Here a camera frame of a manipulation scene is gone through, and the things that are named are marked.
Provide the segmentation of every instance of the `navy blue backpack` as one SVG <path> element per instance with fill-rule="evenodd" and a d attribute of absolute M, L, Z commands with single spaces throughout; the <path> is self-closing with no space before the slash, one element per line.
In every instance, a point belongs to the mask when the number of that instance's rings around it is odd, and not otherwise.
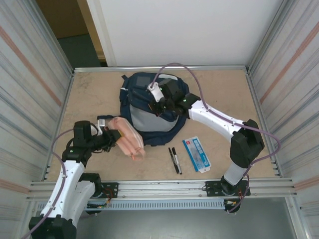
<path fill-rule="evenodd" d="M 142 136 L 144 145 L 165 145 L 170 142 L 184 126 L 187 117 L 177 116 L 166 111 L 160 116 L 152 113 L 149 103 L 153 96 L 147 91 L 156 73 L 139 72 L 132 76 L 122 76 L 124 83 L 120 90 L 121 117 L 126 118 Z M 177 80 L 177 84 L 185 94 L 189 93 L 188 85 L 174 75 L 160 74 L 157 82 L 166 78 Z M 98 116 L 98 119 L 109 119 L 112 116 Z"/>

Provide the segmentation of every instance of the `purple cable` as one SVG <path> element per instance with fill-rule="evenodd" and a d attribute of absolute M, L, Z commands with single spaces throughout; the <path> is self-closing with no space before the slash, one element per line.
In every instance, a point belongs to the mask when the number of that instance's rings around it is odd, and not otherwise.
<path fill-rule="evenodd" d="M 61 136 L 63 136 L 64 134 L 66 134 L 66 133 L 68 133 L 68 132 L 70 132 L 70 131 L 72 131 L 72 130 L 73 130 L 73 129 L 69 129 L 69 130 L 67 130 L 67 131 L 65 131 L 65 132 L 63 132 L 63 133 L 61 133 L 61 134 L 59 134 L 59 135 L 54 139 L 54 141 L 53 141 L 53 143 L 52 143 L 52 145 L 51 145 L 51 152 L 52 152 L 52 154 L 53 154 L 55 157 L 57 157 L 57 159 L 59 160 L 59 162 L 60 162 L 60 164 L 61 164 L 61 167 L 62 167 L 63 175 L 66 174 L 64 163 L 63 163 L 61 157 L 60 157 L 58 154 L 56 154 L 55 152 L 53 152 L 53 146 L 54 146 L 55 142 L 58 140 L 58 138 L 60 138 Z M 33 233 L 33 232 L 44 222 L 44 220 L 50 215 L 50 213 L 52 212 L 52 210 L 53 210 L 53 208 L 54 208 L 56 202 L 58 201 L 58 199 L 59 199 L 59 197 L 60 197 L 60 195 L 61 195 L 61 193 L 62 193 L 62 190 L 63 190 L 63 188 L 64 188 L 64 184 L 65 184 L 65 177 L 62 178 L 61 187 L 60 187 L 60 189 L 59 189 L 59 191 L 58 191 L 58 193 L 57 193 L 55 199 L 54 199 L 53 202 L 52 202 L 52 207 L 51 207 L 51 208 L 49 209 L 49 211 L 43 216 L 43 218 L 37 223 L 37 225 L 35 225 L 35 226 L 34 226 L 27 234 L 25 234 L 21 239 L 26 239 L 28 236 L 30 236 L 31 233 Z"/>
<path fill-rule="evenodd" d="M 264 156 L 264 157 L 261 157 L 261 158 L 259 158 L 259 159 L 254 160 L 254 161 L 248 166 L 246 172 L 245 172 L 244 175 L 243 175 L 243 177 L 247 176 L 247 187 L 246 187 L 245 193 L 244 193 L 242 199 L 237 203 L 237 205 L 236 205 L 234 208 L 232 208 L 231 210 L 228 211 L 228 213 L 230 213 L 230 212 L 232 212 L 233 210 L 235 210 L 235 209 L 242 203 L 242 201 L 244 200 L 244 198 L 245 198 L 245 196 L 246 196 L 246 194 L 247 194 L 247 192 L 248 192 L 248 188 L 249 188 L 249 176 L 247 175 L 247 173 L 249 172 L 249 170 L 251 169 L 251 167 L 252 167 L 255 163 L 260 162 L 261 160 L 264 160 L 264 159 L 266 159 L 266 158 L 270 158 L 270 157 L 274 156 L 276 153 L 278 153 L 279 150 L 281 149 L 280 140 L 279 140 L 278 137 L 276 137 L 275 135 L 273 135 L 273 134 L 271 134 L 271 133 L 269 133 L 269 132 L 267 132 L 267 131 L 264 131 L 264 130 L 261 130 L 261 129 L 258 129 L 258 128 L 254 128 L 254 127 L 250 127 L 250 126 L 247 126 L 247 125 L 243 125 L 243 124 L 240 124 L 240 123 L 235 123 L 235 122 L 233 122 L 233 121 L 231 121 L 231 120 L 225 118 L 224 116 L 221 116 L 220 114 L 218 114 L 218 113 L 212 111 L 211 109 L 209 109 L 209 108 L 208 108 L 208 105 L 206 104 L 206 101 L 205 101 L 205 99 L 204 99 L 203 91 L 202 91 L 202 88 L 201 88 L 201 86 L 200 86 L 200 83 L 199 83 L 198 78 L 195 76 L 195 74 L 192 72 L 192 70 L 190 70 L 187 66 L 185 66 L 185 65 L 183 65 L 183 64 L 181 64 L 181 63 L 173 62 L 173 63 L 169 63 L 169 64 L 164 65 L 163 67 L 161 67 L 161 68 L 159 69 L 159 71 L 157 72 L 157 74 L 155 75 L 153 81 L 152 81 L 151 88 L 153 87 L 153 85 L 154 85 L 156 79 L 158 78 L 159 74 L 161 73 L 161 71 L 162 71 L 165 67 L 167 67 L 167 66 L 182 66 L 182 67 L 184 67 L 184 68 L 193 76 L 193 78 L 195 79 L 195 81 L 196 81 L 196 83 L 197 83 L 197 85 L 198 85 L 198 89 L 199 89 L 199 92 L 200 92 L 201 100 L 203 101 L 203 105 L 204 105 L 204 107 L 206 108 L 206 110 L 209 111 L 211 114 L 213 114 L 213 115 L 219 117 L 220 119 L 222 119 L 222 120 L 224 120 L 224 121 L 226 121 L 226 122 L 228 122 L 228 123 L 231 123 L 231 124 L 233 124 L 233 125 L 235 125 L 235 126 L 239 126 L 239 127 L 241 127 L 241 128 L 253 130 L 253 131 L 256 131 L 256 132 L 259 132 L 259 133 L 263 133 L 263 134 L 265 134 L 265 135 L 268 135 L 269 137 L 271 137 L 271 138 L 273 138 L 274 140 L 276 140 L 277 143 L 278 143 L 278 147 L 277 147 L 277 149 L 276 149 L 274 152 L 272 152 L 272 153 L 270 153 L 270 154 L 268 154 L 268 155 L 266 155 L 266 156 Z"/>

